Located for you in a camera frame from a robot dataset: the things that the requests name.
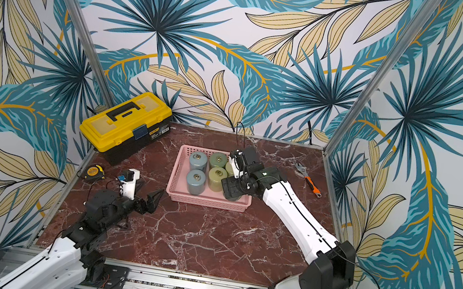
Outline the pink perforated plastic basket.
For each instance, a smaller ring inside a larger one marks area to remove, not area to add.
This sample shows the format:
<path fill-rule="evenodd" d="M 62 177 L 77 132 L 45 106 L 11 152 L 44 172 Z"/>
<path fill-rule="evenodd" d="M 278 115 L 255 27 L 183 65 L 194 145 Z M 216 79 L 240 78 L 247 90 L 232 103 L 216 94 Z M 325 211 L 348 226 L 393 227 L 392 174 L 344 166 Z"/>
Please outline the pink perforated plastic basket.
<path fill-rule="evenodd" d="M 251 196 L 243 195 L 236 201 L 229 201 L 224 197 L 222 192 L 212 191 L 208 187 L 208 183 L 205 183 L 205 190 L 200 195 L 192 195 L 189 193 L 186 182 L 186 176 L 190 172 L 189 158 L 191 154 L 198 151 L 204 152 L 204 154 L 208 157 L 215 152 L 219 152 L 219 150 L 216 149 L 183 144 L 179 149 L 178 156 L 167 185 L 166 192 L 171 197 L 171 200 L 179 203 L 239 213 L 245 212 L 245 210 L 252 205 Z"/>

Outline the yellow-green front tea canister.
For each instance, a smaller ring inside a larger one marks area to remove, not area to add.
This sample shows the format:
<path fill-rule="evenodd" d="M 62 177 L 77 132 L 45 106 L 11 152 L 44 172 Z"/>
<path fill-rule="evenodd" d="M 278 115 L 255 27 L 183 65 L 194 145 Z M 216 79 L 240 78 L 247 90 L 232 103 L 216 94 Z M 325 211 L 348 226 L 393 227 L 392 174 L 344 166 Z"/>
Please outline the yellow-green front tea canister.
<path fill-rule="evenodd" d="M 208 186 L 211 191 L 221 192 L 223 189 L 222 180 L 229 177 L 228 172 L 222 167 L 212 167 L 208 172 Z"/>

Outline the blue front tea canister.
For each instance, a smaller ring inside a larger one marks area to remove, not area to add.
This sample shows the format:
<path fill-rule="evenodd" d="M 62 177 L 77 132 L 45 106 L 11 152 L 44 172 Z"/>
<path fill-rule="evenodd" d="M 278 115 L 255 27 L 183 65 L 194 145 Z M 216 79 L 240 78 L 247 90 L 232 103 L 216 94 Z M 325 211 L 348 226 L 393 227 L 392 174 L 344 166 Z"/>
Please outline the blue front tea canister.
<path fill-rule="evenodd" d="M 206 186 L 206 174 L 202 170 L 192 169 L 186 176 L 186 187 L 192 196 L 201 195 Z"/>

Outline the dark green front tea canister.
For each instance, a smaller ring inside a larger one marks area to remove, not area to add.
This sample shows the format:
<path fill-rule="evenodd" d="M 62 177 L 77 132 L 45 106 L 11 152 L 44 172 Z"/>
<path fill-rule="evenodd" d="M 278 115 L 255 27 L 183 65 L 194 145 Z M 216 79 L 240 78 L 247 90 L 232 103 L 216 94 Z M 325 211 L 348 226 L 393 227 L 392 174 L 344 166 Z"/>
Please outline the dark green front tea canister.
<path fill-rule="evenodd" d="M 226 200 L 228 200 L 229 202 L 237 202 L 241 198 L 242 198 L 242 196 L 237 196 L 237 197 L 227 198 Z"/>

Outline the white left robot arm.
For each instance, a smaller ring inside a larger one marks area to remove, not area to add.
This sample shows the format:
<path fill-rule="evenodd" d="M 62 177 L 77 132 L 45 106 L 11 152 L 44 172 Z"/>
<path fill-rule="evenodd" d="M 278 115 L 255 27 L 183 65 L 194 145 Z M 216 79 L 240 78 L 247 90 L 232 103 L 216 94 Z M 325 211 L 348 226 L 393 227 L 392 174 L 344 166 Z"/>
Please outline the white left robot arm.
<path fill-rule="evenodd" d="M 113 289 L 122 286 L 129 270 L 106 267 L 105 256 L 97 248 L 110 229 L 132 213 L 152 214 L 164 190 L 146 199 L 121 197 L 113 190 L 99 190 L 86 203 L 79 221 L 32 259 L 0 278 L 0 289 L 69 289 L 81 283 Z"/>

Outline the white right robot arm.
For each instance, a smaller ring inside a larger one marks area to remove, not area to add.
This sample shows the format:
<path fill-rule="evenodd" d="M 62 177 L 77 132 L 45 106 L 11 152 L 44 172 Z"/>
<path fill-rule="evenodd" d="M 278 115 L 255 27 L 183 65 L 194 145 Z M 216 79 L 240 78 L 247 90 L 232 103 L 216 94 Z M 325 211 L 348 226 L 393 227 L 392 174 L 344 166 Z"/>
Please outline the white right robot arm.
<path fill-rule="evenodd" d="M 230 153 L 233 176 L 222 179 L 226 199 L 257 197 L 270 207 L 294 237 L 308 264 L 303 273 L 268 289 L 348 289 L 354 281 L 356 251 L 329 233 L 276 167 L 266 167 L 250 146 Z"/>

